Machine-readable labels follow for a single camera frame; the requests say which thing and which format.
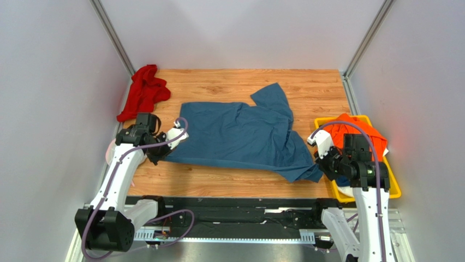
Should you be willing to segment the red t shirt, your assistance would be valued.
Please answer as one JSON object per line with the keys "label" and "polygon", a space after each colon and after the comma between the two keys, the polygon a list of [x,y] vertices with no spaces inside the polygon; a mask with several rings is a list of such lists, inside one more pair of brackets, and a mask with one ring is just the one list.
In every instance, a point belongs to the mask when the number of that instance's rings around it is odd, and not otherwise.
{"label": "red t shirt", "polygon": [[118,122],[135,119],[140,112],[152,113],[155,104],[170,99],[171,92],[166,87],[167,82],[156,77],[157,71],[155,64],[148,64],[135,72],[126,104],[116,116]]}

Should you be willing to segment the aluminium frame rail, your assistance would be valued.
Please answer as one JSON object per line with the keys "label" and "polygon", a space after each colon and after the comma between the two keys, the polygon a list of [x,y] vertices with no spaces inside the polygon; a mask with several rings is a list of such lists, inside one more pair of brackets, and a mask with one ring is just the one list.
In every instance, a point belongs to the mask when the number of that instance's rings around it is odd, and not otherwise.
{"label": "aluminium frame rail", "polygon": [[[139,200],[148,198],[148,197],[155,197],[155,196],[144,196],[144,197],[134,197],[131,196],[126,199],[126,203],[124,205],[125,210],[130,209],[133,207]],[[158,228],[154,226],[149,226],[149,222],[160,222],[163,218],[169,218],[169,215],[162,215],[162,211],[165,208],[164,199],[160,202],[160,210],[155,218],[150,219],[146,224],[144,224],[134,236],[134,241],[143,241],[147,243],[149,247],[160,248],[172,245],[177,242],[187,241],[187,242],[212,242],[212,243],[292,243],[298,245],[311,245],[317,251],[321,252],[338,252],[337,248],[332,240],[329,230],[326,228],[325,231],[316,232],[310,230],[300,230],[300,238],[299,239],[288,239],[288,240],[233,240],[233,239],[200,239],[200,238],[187,238],[186,233],[183,233],[180,237],[170,237],[164,231],[160,231]],[[357,208],[356,205],[350,206],[343,206],[342,210],[344,211],[344,216],[348,221],[349,226],[353,230],[356,236],[359,235],[358,229],[358,218],[357,218]],[[395,261],[404,261],[405,256],[401,254],[400,249],[392,244],[392,250],[395,255]],[[103,252],[103,258],[107,258],[111,253],[106,251]]]}

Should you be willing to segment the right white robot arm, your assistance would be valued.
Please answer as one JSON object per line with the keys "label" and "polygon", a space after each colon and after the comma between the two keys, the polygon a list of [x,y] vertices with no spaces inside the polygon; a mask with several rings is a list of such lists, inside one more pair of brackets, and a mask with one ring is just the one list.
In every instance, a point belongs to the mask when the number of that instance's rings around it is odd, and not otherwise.
{"label": "right white robot arm", "polygon": [[389,227],[389,171],[373,160],[367,135],[345,134],[339,150],[331,135],[316,131],[307,139],[317,147],[315,160],[326,177],[349,181],[357,208],[359,235],[356,236],[340,207],[324,206],[321,221],[329,230],[341,261],[395,261]]}

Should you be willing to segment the white mesh laundry bag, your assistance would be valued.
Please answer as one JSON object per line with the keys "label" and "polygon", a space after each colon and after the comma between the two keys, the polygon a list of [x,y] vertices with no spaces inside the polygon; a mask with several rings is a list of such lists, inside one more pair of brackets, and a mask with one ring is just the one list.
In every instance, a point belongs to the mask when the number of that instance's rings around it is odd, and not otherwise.
{"label": "white mesh laundry bag", "polygon": [[105,153],[105,160],[106,160],[106,163],[108,166],[111,165],[111,162],[115,156],[115,148],[116,148],[116,144],[115,144],[115,141],[116,139],[113,139],[108,147],[107,147],[107,150],[106,150],[106,153]]}

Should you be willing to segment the white t shirt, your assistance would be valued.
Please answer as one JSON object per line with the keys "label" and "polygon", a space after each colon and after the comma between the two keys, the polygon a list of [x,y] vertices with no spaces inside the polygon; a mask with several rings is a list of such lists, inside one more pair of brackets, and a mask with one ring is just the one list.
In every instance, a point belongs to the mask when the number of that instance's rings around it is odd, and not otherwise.
{"label": "white t shirt", "polygon": [[350,186],[343,186],[343,187],[337,186],[337,189],[338,189],[340,194],[345,195],[347,198],[353,198],[354,197],[353,189]]}

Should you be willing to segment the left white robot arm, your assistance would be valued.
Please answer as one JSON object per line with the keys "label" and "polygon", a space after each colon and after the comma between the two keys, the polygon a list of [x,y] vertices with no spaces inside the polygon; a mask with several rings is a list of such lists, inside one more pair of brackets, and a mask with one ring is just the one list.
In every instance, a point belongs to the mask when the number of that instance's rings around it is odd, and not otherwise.
{"label": "left white robot arm", "polygon": [[97,195],[86,209],[79,209],[75,224],[83,254],[88,250],[126,252],[134,236],[160,210],[161,197],[149,196],[125,210],[124,205],[138,166],[149,159],[164,159],[188,138],[187,121],[180,117],[166,133],[161,120],[152,113],[139,113],[134,124],[121,129],[114,141],[114,155]]}

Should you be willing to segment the yellow plastic bin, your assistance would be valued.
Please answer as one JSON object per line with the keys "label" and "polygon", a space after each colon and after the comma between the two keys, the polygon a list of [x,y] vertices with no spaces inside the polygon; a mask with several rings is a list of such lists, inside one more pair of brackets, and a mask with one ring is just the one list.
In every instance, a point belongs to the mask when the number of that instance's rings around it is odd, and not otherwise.
{"label": "yellow plastic bin", "polygon": [[[370,127],[373,127],[372,126],[372,123],[371,123],[371,120],[368,118],[368,116],[366,115],[355,115],[355,116],[350,116],[351,118],[354,118],[354,119],[357,119],[358,121],[360,122],[363,122],[363,123],[366,123],[367,125],[369,125]],[[316,118],[314,120],[314,126],[315,126],[315,129],[318,129],[320,126],[328,123],[328,122],[331,122],[331,121],[334,121],[336,119],[336,117],[320,117],[320,118]],[[384,164],[386,164],[387,166],[387,169],[389,171],[389,180],[390,180],[390,199],[396,199],[396,198],[399,198],[402,193],[401,193],[401,190],[400,190],[400,187],[397,183],[397,180],[395,178],[395,175],[393,174],[392,170],[391,170],[391,167],[390,167],[390,164],[389,164],[389,161],[387,160],[386,158],[386,155],[389,153],[389,151],[386,149],[384,152],[383,152],[383,159],[382,159],[382,162]],[[342,202],[342,203],[350,203],[350,202],[354,202],[355,201],[355,198],[347,198],[345,195],[343,194],[340,194],[338,189],[337,189],[337,185],[335,183],[335,181],[331,181],[330,182],[330,188],[331,188],[331,191],[332,191],[332,194],[333,196],[339,201],[339,202]]]}

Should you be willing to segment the navy blue t shirt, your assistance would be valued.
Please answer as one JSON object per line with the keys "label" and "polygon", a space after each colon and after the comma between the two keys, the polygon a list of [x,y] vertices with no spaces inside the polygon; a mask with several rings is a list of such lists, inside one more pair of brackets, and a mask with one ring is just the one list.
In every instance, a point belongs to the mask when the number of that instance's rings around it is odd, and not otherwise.
{"label": "navy blue t shirt", "polygon": [[350,180],[344,176],[335,179],[335,183],[338,187],[350,187]]}

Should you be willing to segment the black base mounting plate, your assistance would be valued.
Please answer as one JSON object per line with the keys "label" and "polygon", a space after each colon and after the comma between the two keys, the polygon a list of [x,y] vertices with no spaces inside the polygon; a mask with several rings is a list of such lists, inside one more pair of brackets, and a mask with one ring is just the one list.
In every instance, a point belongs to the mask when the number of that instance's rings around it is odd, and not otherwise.
{"label": "black base mounting plate", "polygon": [[321,232],[322,211],[342,205],[330,198],[166,197],[160,222],[149,222],[170,237],[237,240],[299,239],[300,230]]}

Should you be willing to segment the teal blue t shirt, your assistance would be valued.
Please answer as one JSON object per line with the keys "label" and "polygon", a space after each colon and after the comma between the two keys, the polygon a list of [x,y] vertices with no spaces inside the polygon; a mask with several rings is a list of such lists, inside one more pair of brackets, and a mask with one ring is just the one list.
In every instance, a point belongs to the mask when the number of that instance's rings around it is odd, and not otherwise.
{"label": "teal blue t shirt", "polygon": [[243,102],[189,102],[180,116],[188,121],[188,139],[167,162],[234,169],[268,170],[289,182],[319,182],[323,173],[304,140],[293,130],[294,116],[278,83]]}

